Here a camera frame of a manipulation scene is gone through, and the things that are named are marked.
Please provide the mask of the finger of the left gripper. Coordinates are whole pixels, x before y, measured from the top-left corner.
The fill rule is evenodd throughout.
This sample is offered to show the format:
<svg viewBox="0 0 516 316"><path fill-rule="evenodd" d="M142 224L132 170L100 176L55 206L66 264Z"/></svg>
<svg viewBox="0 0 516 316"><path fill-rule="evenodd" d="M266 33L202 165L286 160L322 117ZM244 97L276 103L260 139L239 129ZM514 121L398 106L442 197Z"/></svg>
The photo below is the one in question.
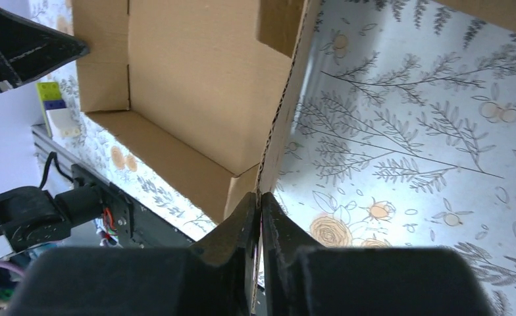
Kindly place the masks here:
<svg viewBox="0 0 516 316"><path fill-rule="evenodd" d="M0 7L0 93L34 82L89 52L86 42Z"/></svg>

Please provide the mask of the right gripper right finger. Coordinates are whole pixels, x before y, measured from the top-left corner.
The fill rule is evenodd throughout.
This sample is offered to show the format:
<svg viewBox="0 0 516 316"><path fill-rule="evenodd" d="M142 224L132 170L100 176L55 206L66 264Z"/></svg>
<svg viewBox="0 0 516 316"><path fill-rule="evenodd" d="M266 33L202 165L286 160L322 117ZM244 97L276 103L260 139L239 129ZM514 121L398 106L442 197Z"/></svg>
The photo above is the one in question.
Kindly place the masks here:
<svg viewBox="0 0 516 316"><path fill-rule="evenodd" d="M447 248L328 248L261 197L269 315L491 315L467 262Z"/></svg>

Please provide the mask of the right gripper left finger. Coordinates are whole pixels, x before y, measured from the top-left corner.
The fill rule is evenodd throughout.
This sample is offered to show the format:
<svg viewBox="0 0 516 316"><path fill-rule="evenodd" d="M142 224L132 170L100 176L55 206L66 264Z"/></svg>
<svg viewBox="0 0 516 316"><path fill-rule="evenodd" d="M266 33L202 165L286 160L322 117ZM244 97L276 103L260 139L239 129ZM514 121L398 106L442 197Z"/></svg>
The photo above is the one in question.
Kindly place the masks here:
<svg viewBox="0 0 516 316"><path fill-rule="evenodd" d="M8 315L251 315L257 196L181 248L55 248L27 270Z"/></svg>

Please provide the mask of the brown cardboard box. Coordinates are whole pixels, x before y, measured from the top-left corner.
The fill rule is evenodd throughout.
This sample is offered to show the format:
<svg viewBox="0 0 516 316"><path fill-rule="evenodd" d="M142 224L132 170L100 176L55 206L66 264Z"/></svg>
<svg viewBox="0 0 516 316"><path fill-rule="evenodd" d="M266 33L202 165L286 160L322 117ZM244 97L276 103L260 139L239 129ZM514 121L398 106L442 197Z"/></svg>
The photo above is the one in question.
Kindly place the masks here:
<svg viewBox="0 0 516 316"><path fill-rule="evenodd" d="M80 110L221 223L269 192L318 1L73 1Z"/></svg>

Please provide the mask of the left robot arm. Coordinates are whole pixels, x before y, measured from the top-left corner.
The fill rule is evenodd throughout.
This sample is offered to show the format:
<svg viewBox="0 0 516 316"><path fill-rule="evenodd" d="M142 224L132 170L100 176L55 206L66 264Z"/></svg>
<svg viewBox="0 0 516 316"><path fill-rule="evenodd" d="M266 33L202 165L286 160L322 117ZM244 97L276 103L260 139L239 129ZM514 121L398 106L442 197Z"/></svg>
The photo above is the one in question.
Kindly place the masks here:
<svg viewBox="0 0 516 316"><path fill-rule="evenodd" d="M25 86L89 53L88 45L0 8L0 93ZM75 187L52 197L45 190L57 154L45 162L38 186L23 186L0 194L0 236L18 253L38 244L62 240L72 228L103 213L103 191L67 176Z"/></svg>

